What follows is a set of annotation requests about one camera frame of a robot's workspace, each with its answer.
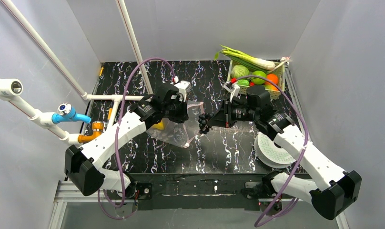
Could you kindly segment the cream plastic basket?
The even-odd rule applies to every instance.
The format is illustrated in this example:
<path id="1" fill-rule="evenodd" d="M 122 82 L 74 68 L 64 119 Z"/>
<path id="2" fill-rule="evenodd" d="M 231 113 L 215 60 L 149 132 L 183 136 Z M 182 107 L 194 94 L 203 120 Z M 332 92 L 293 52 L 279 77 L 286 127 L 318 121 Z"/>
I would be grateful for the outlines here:
<path id="1" fill-rule="evenodd" d="M 284 73 L 285 73 L 285 69 L 287 68 L 287 64 L 284 63 L 284 64 L 281 64 L 280 62 L 278 61 L 273 61 L 276 65 L 276 69 L 272 70 L 272 71 L 269 71 L 269 70 L 264 70 L 264 69 L 259 69 L 259 70 L 256 70 L 256 69 L 249 69 L 250 73 L 254 73 L 256 71 L 261 71 L 261 72 L 264 72 L 264 74 L 258 74 L 258 76 L 267 76 L 268 74 L 275 74 L 279 77 L 279 83 L 278 83 L 278 86 L 283 90 L 285 91 L 285 76 L 284 76 Z M 231 77 L 231 70 L 232 70 L 232 67 L 235 66 L 235 65 L 241 65 L 233 60 L 231 60 L 230 62 L 230 68 L 229 68 L 229 72 L 228 72 L 228 77 L 227 77 L 227 81 L 230 81 L 231 79 L 233 79 Z M 269 83 L 266 83 L 264 80 L 260 80 L 260 79 L 254 79 L 254 78 L 250 78 L 250 79 L 247 79 L 250 81 L 250 86 L 253 86 L 253 85 L 260 85 L 261 82 L 263 82 L 263 86 L 265 87 L 265 89 L 269 92 L 270 94 L 270 98 L 272 100 L 276 100 L 278 99 L 278 97 L 281 95 L 281 92 L 276 89 L 274 86 L 271 86 Z M 239 94 L 244 94 L 246 95 L 246 90 L 247 88 L 249 87 L 244 87 L 244 86 L 240 86 L 240 91 L 239 91 Z"/>

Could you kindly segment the green white leek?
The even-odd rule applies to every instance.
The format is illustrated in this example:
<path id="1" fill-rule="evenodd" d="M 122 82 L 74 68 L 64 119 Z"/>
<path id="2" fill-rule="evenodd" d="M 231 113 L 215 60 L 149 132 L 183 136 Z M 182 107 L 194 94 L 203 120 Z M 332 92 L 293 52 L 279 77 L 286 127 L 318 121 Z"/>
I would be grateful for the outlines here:
<path id="1" fill-rule="evenodd" d="M 272 70 L 274 67 L 276 67 L 275 63 L 272 61 L 252 57 L 242 51 L 232 49 L 224 45 L 221 45 L 221 47 L 222 49 L 215 54 L 214 60 L 218 60 L 220 54 L 223 54 L 224 56 L 230 58 L 231 60 L 253 70 L 254 69 Z"/>

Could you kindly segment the white pvc pipe frame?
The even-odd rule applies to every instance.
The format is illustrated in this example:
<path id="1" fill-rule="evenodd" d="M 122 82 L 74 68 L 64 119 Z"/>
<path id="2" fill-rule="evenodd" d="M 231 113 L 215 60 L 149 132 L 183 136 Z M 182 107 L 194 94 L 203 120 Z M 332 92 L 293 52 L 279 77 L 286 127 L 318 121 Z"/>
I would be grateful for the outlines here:
<path id="1" fill-rule="evenodd" d="M 2 27 L 17 29 L 0 40 L 0 101 L 11 104 L 65 144 L 80 146 L 95 136 L 70 133 L 60 128 L 60 123 L 54 124 L 51 117 L 60 104 L 69 103 L 81 114 L 81 106 L 89 100 L 118 104 L 141 99 L 135 95 L 87 93 L 12 1 L 0 0 L 0 17 L 3 15 L 10 23 L 2 20 Z"/>

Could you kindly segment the orange fruit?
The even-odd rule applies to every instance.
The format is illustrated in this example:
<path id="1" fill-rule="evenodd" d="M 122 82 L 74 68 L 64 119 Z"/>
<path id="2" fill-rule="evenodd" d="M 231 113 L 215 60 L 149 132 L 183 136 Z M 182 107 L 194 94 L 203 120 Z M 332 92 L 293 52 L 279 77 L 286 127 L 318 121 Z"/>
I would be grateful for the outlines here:
<path id="1" fill-rule="evenodd" d="M 278 85 L 278 83 L 279 83 L 279 77 L 275 74 L 268 74 L 266 76 L 266 79 L 270 80 L 271 82 L 273 82 L 276 85 Z"/>

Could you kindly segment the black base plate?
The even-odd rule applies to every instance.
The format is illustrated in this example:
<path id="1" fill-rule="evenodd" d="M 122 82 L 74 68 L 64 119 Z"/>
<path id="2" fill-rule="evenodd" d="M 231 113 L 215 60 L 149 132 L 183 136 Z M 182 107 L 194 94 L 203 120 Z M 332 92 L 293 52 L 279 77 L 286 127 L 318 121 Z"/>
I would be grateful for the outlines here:
<path id="1" fill-rule="evenodd" d="M 272 197 L 257 185 L 262 174 L 131 174 L 126 201 L 138 210 L 261 210 Z"/>

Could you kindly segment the white tape roll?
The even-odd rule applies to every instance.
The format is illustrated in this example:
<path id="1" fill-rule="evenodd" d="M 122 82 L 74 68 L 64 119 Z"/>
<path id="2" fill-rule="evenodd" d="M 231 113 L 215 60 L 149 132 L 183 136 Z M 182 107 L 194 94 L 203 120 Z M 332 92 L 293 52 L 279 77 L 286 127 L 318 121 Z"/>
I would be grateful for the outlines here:
<path id="1" fill-rule="evenodd" d="M 266 135 L 258 133 L 254 141 L 255 156 L 271 168 L 283 169 L 295 163 L 284 149 L 278 148 Z"/>

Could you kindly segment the clear zip top bag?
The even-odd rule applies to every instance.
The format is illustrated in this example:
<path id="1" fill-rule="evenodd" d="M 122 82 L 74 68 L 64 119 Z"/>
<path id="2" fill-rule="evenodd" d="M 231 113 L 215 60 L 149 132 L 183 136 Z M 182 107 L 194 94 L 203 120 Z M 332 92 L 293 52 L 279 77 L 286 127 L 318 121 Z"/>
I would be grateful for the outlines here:
<path id="1" fill-rule="evenodd" d="M 188 148 L 190 142 L 199 134 L 198 116 L 204 112 L 203 102 L 187 101 L 187 112 L 189 119 L 184 123 L 175 123 L 168 118 L 162 119 L 165 124 L 164 130 L 150 128 L 146 133 L 157 140 L 172 144 L 181 148 Z"/>

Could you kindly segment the green cucumber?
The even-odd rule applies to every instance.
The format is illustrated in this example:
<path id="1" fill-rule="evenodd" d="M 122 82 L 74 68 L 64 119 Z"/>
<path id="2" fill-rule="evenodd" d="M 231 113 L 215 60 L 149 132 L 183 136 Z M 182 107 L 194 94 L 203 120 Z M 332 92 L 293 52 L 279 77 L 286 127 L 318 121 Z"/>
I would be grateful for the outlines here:
<path id="1" fill-rule="evenodd" d="M 249 87 L 250 81 L 246 79 L 241 79 L 236 82 L 239 86 Z"/>

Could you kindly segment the blue pipe fitting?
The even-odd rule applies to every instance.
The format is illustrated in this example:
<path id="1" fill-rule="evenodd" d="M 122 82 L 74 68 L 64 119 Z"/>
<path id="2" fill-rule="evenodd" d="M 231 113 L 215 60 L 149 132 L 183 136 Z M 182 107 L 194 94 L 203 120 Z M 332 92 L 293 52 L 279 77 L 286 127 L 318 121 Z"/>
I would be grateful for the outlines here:
<path id="1" fill-rule="evenodd" d="M 61 122 L 83 122 L 90 123 L 91 118 L 76 112 L 76 109 L 69 103 L 62 103 L 58 106 L 57 112 L 51 117 L 54 124 Z"/>

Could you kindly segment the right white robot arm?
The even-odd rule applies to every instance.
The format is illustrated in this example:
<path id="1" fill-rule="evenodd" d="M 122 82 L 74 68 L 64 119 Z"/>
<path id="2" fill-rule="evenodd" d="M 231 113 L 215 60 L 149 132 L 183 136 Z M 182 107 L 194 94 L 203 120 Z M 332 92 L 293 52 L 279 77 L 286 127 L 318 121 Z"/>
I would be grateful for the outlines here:
<path id="1" fill-rule="evenodd" d="M 311 177 L 301 179 L 276 169 L 262 178 L 257 190 L 267 195 L 287 194 L 304 200 L 328 220 L 336 218 L 357 200 L 361 176 L 329 160 L 289 115 L 275 110 L 264 86 L 251 86 L 245 98 L 232 96 L 223 100 L 216 113 L 201 114 L 200 132 L 206 134 L 214 126 L 230 128 L 238 121 L 253 122 L 260 133 L 289 153 L 296 165 L 303 167 Z"/>

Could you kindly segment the yellow bell pepper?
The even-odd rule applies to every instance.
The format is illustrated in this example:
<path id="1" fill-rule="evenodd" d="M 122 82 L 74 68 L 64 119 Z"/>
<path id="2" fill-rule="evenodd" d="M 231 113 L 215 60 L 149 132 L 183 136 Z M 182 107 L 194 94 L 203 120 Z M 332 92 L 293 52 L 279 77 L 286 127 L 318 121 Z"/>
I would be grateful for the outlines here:
<path id="1" fill-rule="evenodd" d="M 159 123 L 154 124 L 154 125 L 152 126 L 152 128 L 158 129 L 158 130 L 164 130 L 164 129 L 165 129 L 164 121 L 161 120 Z"/>

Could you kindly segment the aluminium frame rail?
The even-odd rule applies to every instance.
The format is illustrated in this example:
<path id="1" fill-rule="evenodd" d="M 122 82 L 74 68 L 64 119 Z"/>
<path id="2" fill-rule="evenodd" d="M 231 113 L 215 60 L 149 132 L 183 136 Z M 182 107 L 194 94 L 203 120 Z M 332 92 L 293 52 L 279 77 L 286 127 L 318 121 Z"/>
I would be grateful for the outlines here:
<path id="1" fill-rule="evenodd" d="M 228 78 L 230 61 L 169 61 L 181 80 L 192 83 L 188 98 L 203 102 L 207 112 L 215 112 L 223 99 L 222 84 Z M 126 84 L 125 75 L 131 73 L 136 62 L 106 62 L 97 82 L 96 94 L 121 92 L 117 85 Z M 122 168 L 138 181 L 138 185 L 152 190 L 147 199 L 140 194 L 139 214 L 164 212 L 164 210 L 191 210 L 198 213 L 219 213 L 244 211 L 254 213 L 249 220 L 249 228 L 266 209 L 271 199 L 262 195 L 256 199 L 243 197 L 241 189 L 246 182 L 260 181 L 272 168 L 260 163 L 254 156 L 254 137 L 257 130 L 251 123 L 238 123 L 231 129 L 214 128 L 209 134 L 193 136 L 187 148 L 152 138 L 148 134 L 135 137 L 123 146 L 120 152 Z M 60 182 L 56 199 L 66 202 L 94 202 L 97 193 L 83 196 L 71 182 Z M 322 228 L 336 220 L 324 219 L 311 204 L 299 200 L 296 206 L 282 219 L 298 217 L 298 226 L 288 228 Z"/>

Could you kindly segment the green cabbage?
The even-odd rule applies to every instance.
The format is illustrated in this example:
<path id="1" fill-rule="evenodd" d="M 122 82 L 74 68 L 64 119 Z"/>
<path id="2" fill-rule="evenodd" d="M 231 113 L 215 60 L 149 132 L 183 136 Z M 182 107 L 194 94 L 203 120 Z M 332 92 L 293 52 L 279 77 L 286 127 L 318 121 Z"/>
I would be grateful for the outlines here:
<path id="1" fill-rule="evenodd" d="M 247 76 L 250 73 L 249 69 L 243 65 L 235 65 L 231 70 L 231 77 L 239 79 L 241 77 Z"/>

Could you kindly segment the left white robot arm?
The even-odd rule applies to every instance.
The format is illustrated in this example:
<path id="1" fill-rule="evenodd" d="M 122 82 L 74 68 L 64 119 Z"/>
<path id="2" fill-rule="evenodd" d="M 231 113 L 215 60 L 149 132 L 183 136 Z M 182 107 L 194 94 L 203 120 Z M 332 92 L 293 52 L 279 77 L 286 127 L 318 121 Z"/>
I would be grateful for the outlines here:
<path id="1" fill-rule="evenodd" d="M 131 184 L 122 169 L 103 168 L 105 162 L 134 137 L 167 118 L 175 123 L 188 120 L 187 93 L 190 82 L 164 83 L 156 93 L 132 104 L 128 112 L 99 137 L 81 146 L 71 145 L 65 152 L 65 174 L 84 195 L 100 189 L 124 192 Z"/>

